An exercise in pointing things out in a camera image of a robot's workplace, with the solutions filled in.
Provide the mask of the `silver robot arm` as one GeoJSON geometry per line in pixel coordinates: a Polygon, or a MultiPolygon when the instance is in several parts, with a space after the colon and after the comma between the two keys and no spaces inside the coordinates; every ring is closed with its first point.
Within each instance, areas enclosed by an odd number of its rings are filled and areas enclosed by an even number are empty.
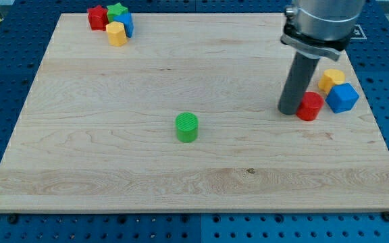
{"type": "Polygon", "coordinates": [[[337,61],[364,5],[365,0],[293,0],[284,9],[280,40],[308,58],[337,61]]]}

